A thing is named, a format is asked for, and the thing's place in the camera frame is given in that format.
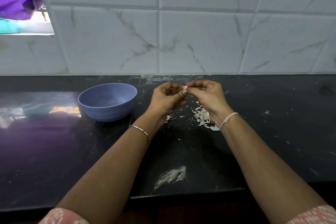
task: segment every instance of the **pink sleeve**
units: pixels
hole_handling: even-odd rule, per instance
[[[336,211],[330,205],[318,206],[305,213],[301,213],[287,224],[335,224]]]
[[[78,214],[63,208],[52,209],[39,224],[89,224]]]

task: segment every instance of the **bangle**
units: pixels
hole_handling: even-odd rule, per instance
[[[233,115],[235,115],[235,114],[238,114],[238,113],[237,113],[237,112],[233,112],[233,113],[231,113],[229,116],[227,116],[226,119],[223,121],[223,123],[220,125],[219,130],[222,130],[222,127],[223,127],[224,123],[225,123],[225,122],[228,122],[229,119],[231,118],[231,116],[233,116]]]
[[[145,132],[145,130],[143,130],[142,128],[139,128],[137,126],[133,126],[133,125],[129,126],[128,128],[130,128],[130,127],[134,127],[134,128],[137,128],[137,129],[141,130],[147,136],[148,143],[149,143],[149,145],[151,145],[151,141],[149,140],[149,135]]]

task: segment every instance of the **granite countertop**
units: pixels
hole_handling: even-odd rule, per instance
[[[222,84],[232,108],[305,181],[335,185],[335,75],[1,76],[0,212],[54,207],[144,113],[155,87],[203,78]],[[95,122],[77,97],[108,82],[137,87],[137,105],[120,121]],[[192,119],[196,101],[189,97],[154,137],[130,202],[248,191],[222,134]],[[184,178],[158,183],[169,171]]]

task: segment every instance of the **bowl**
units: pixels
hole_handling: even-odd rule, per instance
[[[78,96],[81,109],[91,118],[112,122],[127,116],[135,105],[137,89],[126,83],[106,83],[91,87]]]

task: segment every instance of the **bowl rim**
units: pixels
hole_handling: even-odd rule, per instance
[[[134,95],[130,100],[128,100],[128,101],[126,101],[126,102],[124,102],[124,103],[117,104],[117,105],[103,106],[103,107],[94,107],[94,106],[84,105],[81,101],[79,101],[80,96],[81,96],[84,92],[86,92],[87,90],[90,90],[90,89],[92,89],[92,88],[95,88],[95,87],[98,87],[98,86],[101,86],[101,85],[106,85],[106,84],[126,84],[126,85],[129,85],[129,86],[132,86],[133,88],[135,88],[136,93],[135,93],[135,95]],[[103,84],[99,84],[99,85],[96,85],[96,86],[92,86],[92,87],[90,87],[90,88],[84,90],[81,94],[79,94],[79,96],[78,96],[78,98],[77,98],[77,101],[78,101],[78,103],[79,103],[80,105],[85,106],[85,107],[89,107],[89,108],[107,108],[107,107],[114,107],[114,106],[119,106],[119,105],[123,105],[123,104],[125,104],[125,103],[128,103],[128,102],[130,102],[132,99],[134,99],[134,98],[137,96],[137,94],[138,94],[138,90],[137,90],[137,88],[134,87],[134,86],[131,85],[131,84],[128,84],[128,83],[122,83],[122,82],[109,82],[109,83],[103,83]]]

